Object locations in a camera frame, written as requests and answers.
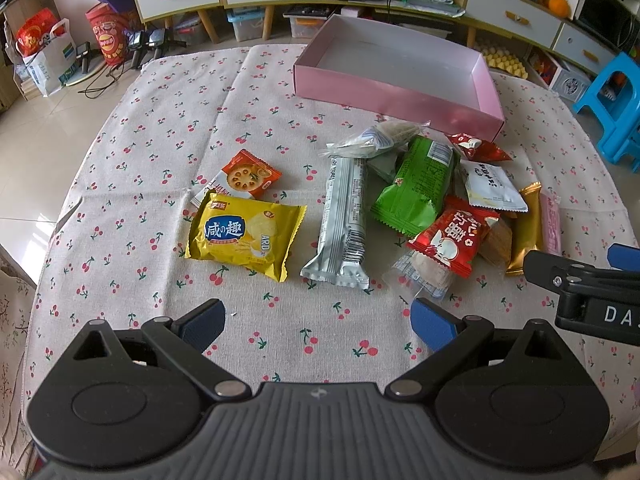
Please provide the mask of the yellow egg tray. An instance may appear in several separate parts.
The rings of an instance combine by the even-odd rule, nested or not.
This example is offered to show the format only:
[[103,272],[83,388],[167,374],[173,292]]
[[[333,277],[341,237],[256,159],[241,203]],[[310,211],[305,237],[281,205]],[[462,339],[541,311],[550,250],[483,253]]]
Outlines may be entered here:
[[480,52],[489,68],[502,70],[513,77],[528,78],[528,71],[523,62],[502,44],[486,39],[477,39],[474,49]]

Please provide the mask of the orange tomato biscuit packet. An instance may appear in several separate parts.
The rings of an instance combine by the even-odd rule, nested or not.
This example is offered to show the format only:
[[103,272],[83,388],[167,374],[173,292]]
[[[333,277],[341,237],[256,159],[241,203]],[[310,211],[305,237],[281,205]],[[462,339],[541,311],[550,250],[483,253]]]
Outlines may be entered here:
[[259,198],[280,179],[282,174],[273,166],[247,150],[237,152],[213,179],[206,180],[191,198],[195,207],[201,205],[209,191],[239,198]]

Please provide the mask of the orange cracker packet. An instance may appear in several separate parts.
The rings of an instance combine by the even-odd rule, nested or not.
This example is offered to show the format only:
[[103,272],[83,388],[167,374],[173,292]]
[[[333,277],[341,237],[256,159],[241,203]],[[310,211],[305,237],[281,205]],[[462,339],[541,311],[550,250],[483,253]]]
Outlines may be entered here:
[[488,263],[498,268],[505,269],[511,261],[512,223],[511,217],[501,217],[490,227],[478,251]]

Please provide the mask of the pink cardboard box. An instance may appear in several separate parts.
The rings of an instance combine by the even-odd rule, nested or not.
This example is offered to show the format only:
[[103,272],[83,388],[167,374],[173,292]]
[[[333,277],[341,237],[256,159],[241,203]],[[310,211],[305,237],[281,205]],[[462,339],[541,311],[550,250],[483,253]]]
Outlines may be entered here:
[[484,58],[455,42],[365,18],[333,15],[293,65],[301,98],[430,124],[493,141],[503,130]]

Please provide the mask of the yellow cracker packet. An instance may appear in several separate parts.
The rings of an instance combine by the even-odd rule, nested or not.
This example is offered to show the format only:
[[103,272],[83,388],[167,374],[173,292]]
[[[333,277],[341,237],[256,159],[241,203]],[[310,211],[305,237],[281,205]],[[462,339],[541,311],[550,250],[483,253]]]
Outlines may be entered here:
[[191,223],[186,258],[244,266],[282,283],[306,211],[208,191]]

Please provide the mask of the white snack pouch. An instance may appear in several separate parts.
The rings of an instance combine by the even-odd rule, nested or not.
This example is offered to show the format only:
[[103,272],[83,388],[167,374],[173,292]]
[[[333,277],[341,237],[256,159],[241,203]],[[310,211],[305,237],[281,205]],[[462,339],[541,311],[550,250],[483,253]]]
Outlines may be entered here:
[[528,206],[504,170],[486,162],[459,162],[466,197],[474,207],[527,212]]

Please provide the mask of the gold wafer bar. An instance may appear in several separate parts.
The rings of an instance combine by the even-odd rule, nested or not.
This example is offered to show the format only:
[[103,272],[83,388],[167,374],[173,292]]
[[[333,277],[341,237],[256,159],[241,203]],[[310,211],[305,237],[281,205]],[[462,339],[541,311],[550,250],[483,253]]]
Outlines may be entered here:
[[518,214],[512,228],[511,259],[506,266],[506,276],[524,274],[524,258],[531,250],[544,250],[542,237],[541,183],[534,182],[522,188],[520,193],[528,207],[528,211]]

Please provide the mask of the silver long snack packet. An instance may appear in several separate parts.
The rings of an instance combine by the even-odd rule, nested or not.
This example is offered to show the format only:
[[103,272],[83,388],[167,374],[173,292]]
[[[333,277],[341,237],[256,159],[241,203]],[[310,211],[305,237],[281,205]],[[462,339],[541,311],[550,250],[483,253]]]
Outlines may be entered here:
[[317,252],[300,270],[302,278],[348,288],[369,287],[370,278],[363,269],[366,183],[363,159],[331,157]]

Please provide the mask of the grey foil small packet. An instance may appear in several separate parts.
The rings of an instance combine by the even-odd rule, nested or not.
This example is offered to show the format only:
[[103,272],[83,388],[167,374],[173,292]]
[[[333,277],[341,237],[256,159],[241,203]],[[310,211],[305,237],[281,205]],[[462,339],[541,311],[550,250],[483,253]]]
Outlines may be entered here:
[[392,184],[396,178],[402,155],[398,152],[386,152],[367,161],[369,169],[385,183]]

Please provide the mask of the pink snack packet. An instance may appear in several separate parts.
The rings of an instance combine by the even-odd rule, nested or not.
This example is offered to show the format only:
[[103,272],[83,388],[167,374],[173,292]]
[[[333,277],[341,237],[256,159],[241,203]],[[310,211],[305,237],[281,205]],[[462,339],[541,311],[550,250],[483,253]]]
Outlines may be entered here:
[[559,203],[546,193],[541,193],[539,200],[544,250],[548,254],[560,256],[562,255],[562,231]]

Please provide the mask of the clear rice cake packet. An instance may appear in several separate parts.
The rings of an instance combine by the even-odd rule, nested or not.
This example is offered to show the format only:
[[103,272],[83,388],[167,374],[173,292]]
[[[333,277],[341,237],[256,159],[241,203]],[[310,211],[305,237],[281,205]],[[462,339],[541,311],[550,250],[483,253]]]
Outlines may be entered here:
[[411,304],[418,297],[440,301],[454,281],[448,266],[410,250],[383,274],[383,281],[395,295]]

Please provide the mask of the green snack packet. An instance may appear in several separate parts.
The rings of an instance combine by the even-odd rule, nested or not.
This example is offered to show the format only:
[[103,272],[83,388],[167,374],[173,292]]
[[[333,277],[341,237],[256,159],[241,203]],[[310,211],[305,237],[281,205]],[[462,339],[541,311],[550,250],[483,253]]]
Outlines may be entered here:
[[416,136],[393,183],[371,206],[372,218],[408,237],[422,233],[442,211],[457,160],[450,144]]

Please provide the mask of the small red snack packet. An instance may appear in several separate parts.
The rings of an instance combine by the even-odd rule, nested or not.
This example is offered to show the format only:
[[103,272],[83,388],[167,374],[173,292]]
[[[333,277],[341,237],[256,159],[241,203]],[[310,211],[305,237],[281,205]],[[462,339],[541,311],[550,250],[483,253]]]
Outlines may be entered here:
[[494,142],[489,142],[466,133],[448,133],[449,142],[472,162],[510,162],[511,157]]

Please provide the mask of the clear long biscuit packet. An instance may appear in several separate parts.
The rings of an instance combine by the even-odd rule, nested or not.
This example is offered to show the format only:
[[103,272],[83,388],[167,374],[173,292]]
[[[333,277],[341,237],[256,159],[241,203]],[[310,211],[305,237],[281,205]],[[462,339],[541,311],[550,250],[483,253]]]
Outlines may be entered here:
[[407,144],[416,136],[422,136],[430,124],[416,124],[405,120],[379,122],[340,142],[328,143],[320,152],[323,157],[371,159],[394,148]]

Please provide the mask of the red white snack packet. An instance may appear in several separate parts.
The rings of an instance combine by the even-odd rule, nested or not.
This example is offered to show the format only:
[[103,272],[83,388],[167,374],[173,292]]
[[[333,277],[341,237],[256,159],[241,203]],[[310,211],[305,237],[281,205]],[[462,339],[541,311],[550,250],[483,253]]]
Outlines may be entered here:
[[497,211],[472,206],[462,198],[448,195],[442,214],[409,240],[408,246],[446,266],[452,273],[468,278],[480,245],[499,220]]

